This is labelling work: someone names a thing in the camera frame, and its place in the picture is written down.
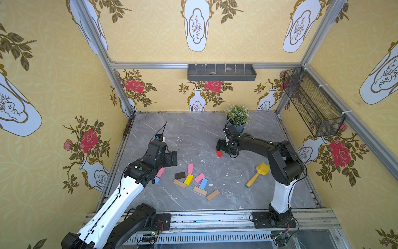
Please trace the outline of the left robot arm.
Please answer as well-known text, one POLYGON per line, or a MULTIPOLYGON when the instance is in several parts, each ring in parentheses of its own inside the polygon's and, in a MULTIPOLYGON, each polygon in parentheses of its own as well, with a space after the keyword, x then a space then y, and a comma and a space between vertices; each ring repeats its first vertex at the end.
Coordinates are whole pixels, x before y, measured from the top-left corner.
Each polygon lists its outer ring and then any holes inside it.
POLYGON ((169 151, 163 141, 153 140, 144 156, 128 164, 118 187, 106 203, 78 233, 68 233, 61 242, 63 249, 117 249, 132 235, 155 224, 156 209, 145 203, 132 215, 119 221, 131 202, 144 190, 162 168, 178 164, 177 152, 169 151))

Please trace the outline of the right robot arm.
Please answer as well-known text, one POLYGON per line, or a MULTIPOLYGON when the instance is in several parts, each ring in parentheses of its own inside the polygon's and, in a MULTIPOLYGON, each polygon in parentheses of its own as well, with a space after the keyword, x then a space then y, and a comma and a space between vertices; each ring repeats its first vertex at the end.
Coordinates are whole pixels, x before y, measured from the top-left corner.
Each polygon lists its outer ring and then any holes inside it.
POLYGON ((248 133, 239 133, 231 125, 224 128, 225 139, 218 140, 216 151, 224 151, 236 158, 247 150, 268 159, 268 166, 275 180, 274 195, 269 205, 269 217, 282 222, 292 215, 290 201, 295 184, 300 181, 306 165, 288 141, 272 142, 258 139, 248 133))

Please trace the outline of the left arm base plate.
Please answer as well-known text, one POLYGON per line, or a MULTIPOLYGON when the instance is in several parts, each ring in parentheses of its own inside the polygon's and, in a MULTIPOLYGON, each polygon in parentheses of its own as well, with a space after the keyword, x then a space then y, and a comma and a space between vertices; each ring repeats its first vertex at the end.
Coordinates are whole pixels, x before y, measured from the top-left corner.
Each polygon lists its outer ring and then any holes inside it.
POLYGON ((149 229, 168 231, 171 226, 171 214, 170 213, 156 213, 150 223, 149 229))

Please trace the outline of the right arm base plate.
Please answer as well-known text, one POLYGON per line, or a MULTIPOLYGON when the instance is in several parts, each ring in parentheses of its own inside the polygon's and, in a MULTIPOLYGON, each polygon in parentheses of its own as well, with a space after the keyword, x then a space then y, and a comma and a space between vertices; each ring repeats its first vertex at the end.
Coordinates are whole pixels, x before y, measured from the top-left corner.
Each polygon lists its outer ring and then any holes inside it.
POLYGON ((280 228, 286 230, 288 228, 297 227, 297 222, 290 210, 282 214, 276 211, 253 212, 251 214, 251 220, 255 228, 280 228))

